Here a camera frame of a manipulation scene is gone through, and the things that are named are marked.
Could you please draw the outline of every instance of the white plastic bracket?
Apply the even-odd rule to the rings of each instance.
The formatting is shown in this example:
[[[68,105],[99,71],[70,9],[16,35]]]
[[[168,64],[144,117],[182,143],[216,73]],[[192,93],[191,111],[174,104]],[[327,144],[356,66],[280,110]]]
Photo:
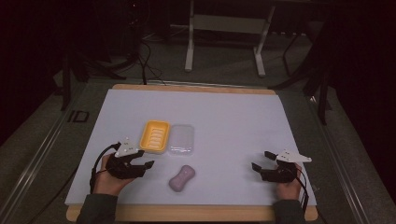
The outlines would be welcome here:
[[[121,146],[119,150],[117,150],[115,157],[119,158],[119,157],[129,156],[137,153],[137,151],[139,151],[139,148],[134,147],[130,139],[126,137],[124,141],[121,141]]]
[[[276,159],[279,161],[286,162],[311,162],[312,159],[303,155],[300,155],[295,152],[291,152],[288,150],[284,150],[282,153],[276,156]]]

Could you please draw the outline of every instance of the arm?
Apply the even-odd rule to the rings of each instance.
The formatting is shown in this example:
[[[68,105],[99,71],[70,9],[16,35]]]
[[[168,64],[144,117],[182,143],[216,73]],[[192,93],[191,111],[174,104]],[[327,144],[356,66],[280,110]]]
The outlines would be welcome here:
[[[109,157],[107,155],[102,158],[102,168],[96,174],[93,193],[85,198],[77,223],[107,224],[113,223],[116,218],[118,196],[133,179],[117,179],[106,172]]]
[[[276,216],[276,224],[304,224],[304,212],[300,206],[301,185],[294,179],[290,183],[278,183],[276,186],[276,194],[279,201],[274,204],[274,211]]]

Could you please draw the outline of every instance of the white plastic lid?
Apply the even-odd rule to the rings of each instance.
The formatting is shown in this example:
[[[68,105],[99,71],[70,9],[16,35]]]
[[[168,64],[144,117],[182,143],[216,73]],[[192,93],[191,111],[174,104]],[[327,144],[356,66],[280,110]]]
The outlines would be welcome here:
[[[194,150],[194,128],[189,124],[174,124],[168,141],[168,152],[173,155],[189,156]]]

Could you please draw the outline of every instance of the hand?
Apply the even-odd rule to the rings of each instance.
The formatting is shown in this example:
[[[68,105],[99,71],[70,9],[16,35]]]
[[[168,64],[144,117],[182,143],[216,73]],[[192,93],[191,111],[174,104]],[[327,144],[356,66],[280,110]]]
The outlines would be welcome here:
[[[109,158],[110,155],[102,157],[102,167],[100,173],[96,175],[93,193],[119,196],[121,190],[134,179],[118,179],[107,172],[106,164]]]
[[[297,177],[300,178],[301,166],[295,165],[297,167]],[[276,195],[279,200],[299,200],[300,190],[301,185],[297,179],[294,179],[290,183],[278,183],[276,185]]]

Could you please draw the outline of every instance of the white metal desk frame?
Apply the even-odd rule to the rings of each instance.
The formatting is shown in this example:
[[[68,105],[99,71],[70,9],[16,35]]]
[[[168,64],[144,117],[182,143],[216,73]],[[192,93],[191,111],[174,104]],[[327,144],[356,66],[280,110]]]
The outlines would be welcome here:
[[[264,45],[265,37],[267,37],[268,29],[271,24],[271,19],[274,15],[274,11],[275,6],[271,6],[265,20],[200,15],[194,14],[194,0],[190,0],[189,45],[187,48],[185,65],[186,72],[190,72],[192,70],[192,61],[194,54],[194,29],[200,29],[261,35],[259,45],[253,48],[253,53],[256,60],[259,77],[264,77],[265,71],[264,65],[262,63],[262,46]]]

